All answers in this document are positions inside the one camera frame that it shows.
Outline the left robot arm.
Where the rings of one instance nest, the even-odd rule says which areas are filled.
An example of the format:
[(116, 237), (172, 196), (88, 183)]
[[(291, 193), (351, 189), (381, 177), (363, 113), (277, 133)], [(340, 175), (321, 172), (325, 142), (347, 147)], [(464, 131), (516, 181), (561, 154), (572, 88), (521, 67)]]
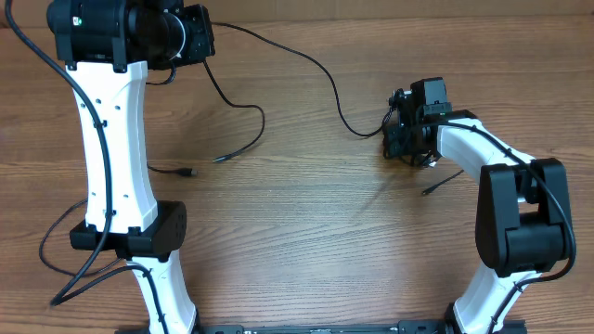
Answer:
[(143, 108), (149, 71), (213, 55), (208, 10), (181, 1), (62, 0), (46, 16), (75, 84), (84, 140), (87, 209), (71, 245), (125, 260), (148, 309), (148, 332), (196, 333), (179, 254), (187, 210), (153, 195)]

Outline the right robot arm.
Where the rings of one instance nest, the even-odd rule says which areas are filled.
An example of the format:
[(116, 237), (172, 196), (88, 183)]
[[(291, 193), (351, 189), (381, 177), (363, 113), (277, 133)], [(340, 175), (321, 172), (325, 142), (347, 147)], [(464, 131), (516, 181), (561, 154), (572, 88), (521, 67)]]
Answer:
[(488, 132), (466, 109), (455, 110), (441, 77), (398, 89), (381, 122), (385, 159), (426, 168), (453, 161), (479, 187), (475, 245), (481, 263), (442, 320), (404, 320), (400, 333), (524, 333), (506, 318), (525, 289), (558, 280), (575, 265), (576, 241), (566, 171)]

